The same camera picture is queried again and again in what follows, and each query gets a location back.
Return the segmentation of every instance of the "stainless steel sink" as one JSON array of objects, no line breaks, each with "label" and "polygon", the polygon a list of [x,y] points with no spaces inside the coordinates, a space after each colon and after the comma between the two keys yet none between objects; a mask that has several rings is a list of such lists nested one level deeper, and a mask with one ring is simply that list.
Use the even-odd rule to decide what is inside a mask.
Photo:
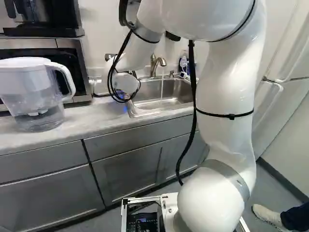
[{"label": "stainless steel sink", "polygon": [[191,84],[180,78],[155,78],[141,80],[140,90],[126,103],[130,117],[159,114],[192,106]]}]

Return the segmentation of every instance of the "cabinet drawer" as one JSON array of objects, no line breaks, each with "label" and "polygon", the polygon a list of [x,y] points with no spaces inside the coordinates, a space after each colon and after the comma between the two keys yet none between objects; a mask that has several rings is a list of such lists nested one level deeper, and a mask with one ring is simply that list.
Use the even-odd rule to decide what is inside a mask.
[{"label": "cabinet drawer", "polygon": [[103,208],[88,165],[0,185],[0,226],[37,230]]},{"label": "cabinet drawer", "polygon": [[191,125],[192,116],[185,116],[85,139],[84,142],[93,161],[186,134]]},{"label": "cabinet drawer", "polygon": [[157,168],[165,143],[150,145],[93,163],[106,204],[112,204],[156,184]]},{"label": "cabinet drawer", "polygon": [[87,163],[81,141],[0,156],[0,183]]}]

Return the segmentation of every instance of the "floor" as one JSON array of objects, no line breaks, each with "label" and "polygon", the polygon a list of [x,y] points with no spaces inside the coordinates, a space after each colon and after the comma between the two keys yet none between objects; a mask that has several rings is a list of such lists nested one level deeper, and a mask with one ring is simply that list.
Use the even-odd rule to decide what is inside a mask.
[{"label": "floor", "polygon": [[[178,182],[174,182],[150,195],[155,196],[163,193],[177,192],[179,189],[180,185]],[[254,216],[251,211],[251,205],[253,203],[263,204],[276,211],[283,211],[299,205],[300,201],[258,165],[255,189],[247,203],[243,218],[251,232],[277,232],[275,228],[261,222]],[[120,208],[116,208],[97,218],[59,230],[58,232],[120,232],[120,229]]]}]

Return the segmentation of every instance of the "coffee maker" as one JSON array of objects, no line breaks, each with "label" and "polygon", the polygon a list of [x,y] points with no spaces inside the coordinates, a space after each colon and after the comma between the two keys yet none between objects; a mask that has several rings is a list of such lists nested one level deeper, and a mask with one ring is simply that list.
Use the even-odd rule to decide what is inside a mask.
[{"label": "coffee maker", "polygon": [[4,35],[18,37],[75,38],[84,35],[78,0],[4,0],[14,28]]}]

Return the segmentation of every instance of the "microwave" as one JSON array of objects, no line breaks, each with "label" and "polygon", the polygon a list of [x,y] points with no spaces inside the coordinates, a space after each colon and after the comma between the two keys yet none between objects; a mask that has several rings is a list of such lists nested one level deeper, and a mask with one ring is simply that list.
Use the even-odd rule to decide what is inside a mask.
[{"label": "microwave", "polygon": [[[14,57],[44,57],[66,66],[73,78],[76,87],[74,97],[64,103],[89,102],[92,100],[92,91],[89,84],[84,62],[83,38],[21,38],[0,37],[0,59]],[[56,71],[58,87],[62,94],[69,90],[61,72]],[[0,99],[0,111],[7,108]]]}]

